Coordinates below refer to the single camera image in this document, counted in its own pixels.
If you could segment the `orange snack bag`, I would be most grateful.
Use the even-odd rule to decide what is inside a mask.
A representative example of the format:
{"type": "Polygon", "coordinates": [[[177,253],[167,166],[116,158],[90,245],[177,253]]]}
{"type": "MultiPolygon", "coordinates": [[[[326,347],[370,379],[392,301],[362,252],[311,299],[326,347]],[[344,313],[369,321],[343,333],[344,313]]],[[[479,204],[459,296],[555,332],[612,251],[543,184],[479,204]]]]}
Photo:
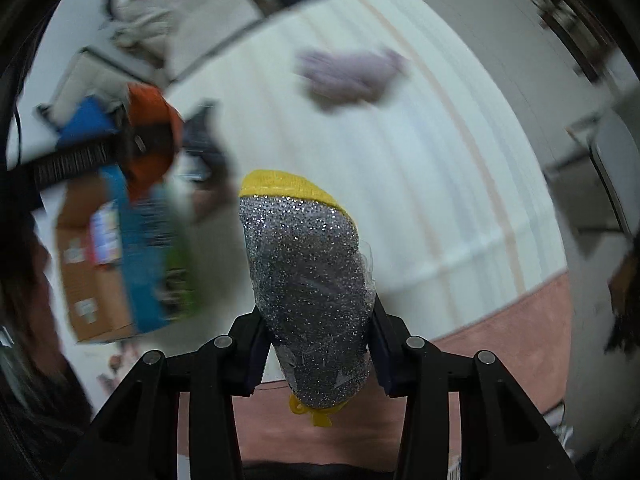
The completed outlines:
{"type": "Polygon", "coordinates": [[[128,84],[127,126],[132,153],[124,175],[129,199],[142,200],[160,183],[182,148],[183,120],[159,88],[128,84]]]}

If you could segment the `silver yellow scrubber sponge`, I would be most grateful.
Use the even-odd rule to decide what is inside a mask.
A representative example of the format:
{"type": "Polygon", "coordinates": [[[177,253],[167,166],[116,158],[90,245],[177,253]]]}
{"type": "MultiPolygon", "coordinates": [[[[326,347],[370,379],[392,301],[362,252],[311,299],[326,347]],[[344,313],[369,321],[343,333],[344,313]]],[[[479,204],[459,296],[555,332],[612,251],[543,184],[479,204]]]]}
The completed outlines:
{"type": "Polygon", "coordinates": [[[291,389],[288,405],[329,428],[370,370],[375,291],[356,223],[318,185],[267,169],[244,177],[239,218],[255,304],[291,389]]]}

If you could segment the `beige tufted bench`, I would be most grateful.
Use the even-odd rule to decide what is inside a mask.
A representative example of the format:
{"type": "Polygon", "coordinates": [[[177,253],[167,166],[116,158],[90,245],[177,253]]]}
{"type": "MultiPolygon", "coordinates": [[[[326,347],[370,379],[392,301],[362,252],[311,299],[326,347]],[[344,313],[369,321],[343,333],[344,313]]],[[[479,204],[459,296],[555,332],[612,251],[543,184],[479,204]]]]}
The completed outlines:
{"type": "Polygon", "coordinates": [[[149,78],[128,70],[92,47],[84,47],[70,60],[49,102],[36,106],[34,113],[58,130],[70,121],[88,96],[96,98],[108,112],[114,110],[126,98],[130,82],[154,86],[149,78]]]}

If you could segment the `black snack bag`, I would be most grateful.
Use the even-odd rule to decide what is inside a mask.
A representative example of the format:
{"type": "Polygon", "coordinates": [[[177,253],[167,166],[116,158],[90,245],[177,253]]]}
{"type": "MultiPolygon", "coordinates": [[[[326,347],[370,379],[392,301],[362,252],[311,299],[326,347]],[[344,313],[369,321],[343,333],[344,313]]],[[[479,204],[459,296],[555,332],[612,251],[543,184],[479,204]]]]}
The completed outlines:
{"type": "Polygon", "coordinates": [[[204,101],[183,125],[183,151],[191,164],[186,180],[193,219],[204,221],[235,200],[228,158],[216,142],[216,101],[204,101]]]}

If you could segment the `cardboard box with printed flap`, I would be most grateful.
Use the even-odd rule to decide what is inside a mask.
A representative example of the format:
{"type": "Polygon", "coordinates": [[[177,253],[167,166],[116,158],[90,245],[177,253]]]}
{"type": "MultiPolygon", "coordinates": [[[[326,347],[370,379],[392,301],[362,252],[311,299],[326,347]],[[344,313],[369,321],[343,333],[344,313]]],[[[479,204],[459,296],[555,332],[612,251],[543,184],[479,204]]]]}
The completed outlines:
{"type": "MultiPolygon", "coordinates": [[[[127,105],[128,91],[124,116],[112,118],[113,133],[131,136],[127,105]]],[[[68,180],[56,219],[67,318],[81,344],[151,333],[198,310],[191,255],[166,174],[132,202],[124,166],[68,180]]]]}

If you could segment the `beige puffer jacket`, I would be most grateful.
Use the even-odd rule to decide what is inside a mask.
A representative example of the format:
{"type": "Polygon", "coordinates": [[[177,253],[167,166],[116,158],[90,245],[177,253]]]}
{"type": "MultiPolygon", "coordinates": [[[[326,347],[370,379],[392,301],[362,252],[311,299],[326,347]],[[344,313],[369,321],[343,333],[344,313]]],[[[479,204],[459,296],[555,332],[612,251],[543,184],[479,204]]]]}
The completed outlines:
{"type": "Polygon", "coordinates": [[[105,0],[112,43],[177,76],[280,8],[279,0],[105,0]]]}

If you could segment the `purple cloth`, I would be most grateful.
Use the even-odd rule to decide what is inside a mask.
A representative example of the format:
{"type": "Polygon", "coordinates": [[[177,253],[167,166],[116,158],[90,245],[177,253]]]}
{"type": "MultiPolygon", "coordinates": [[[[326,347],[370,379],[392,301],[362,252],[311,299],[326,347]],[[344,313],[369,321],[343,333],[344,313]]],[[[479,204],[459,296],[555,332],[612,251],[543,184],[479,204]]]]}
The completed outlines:
{"type": "Polygon", "coordinates": [[[307,50],[296,58],[305,94],[322,110],[376,103],[405,75],[409,61],[390,49],[329,52],[307,50]]]}

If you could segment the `striped table cloth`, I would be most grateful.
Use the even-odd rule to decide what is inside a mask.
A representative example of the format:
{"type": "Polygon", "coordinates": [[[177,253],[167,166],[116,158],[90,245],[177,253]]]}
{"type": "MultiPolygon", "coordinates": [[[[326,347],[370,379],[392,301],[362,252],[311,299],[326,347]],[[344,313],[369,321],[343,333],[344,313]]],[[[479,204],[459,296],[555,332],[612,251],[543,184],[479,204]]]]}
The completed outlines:
{"type": "Polygon", "coordinates": [[[368,245],[378,296],[456,353],[488,349],[538,401],[565,388],[572,305],[554,206],[495,81],[422,0],[308,0],[174,82],[190,115],[219,105],[239,176],[298,174],[332,195],[368,245]],[[387,48],[407,62],[376,103],[326,110],[298,56],[387,48]]]}

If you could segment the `white chair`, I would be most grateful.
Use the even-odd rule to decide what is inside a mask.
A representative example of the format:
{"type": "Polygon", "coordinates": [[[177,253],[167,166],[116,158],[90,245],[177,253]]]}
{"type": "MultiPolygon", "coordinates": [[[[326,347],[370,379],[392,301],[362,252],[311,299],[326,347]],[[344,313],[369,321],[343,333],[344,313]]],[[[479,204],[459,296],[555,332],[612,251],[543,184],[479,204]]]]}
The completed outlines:
{"type": "Polygon", "coordinates": [[[615,110],[567,129],[576,148],[542,174],[561,214],[588,252],[607,235],[631,243],[639,231],[639,131],[615,110]]]}

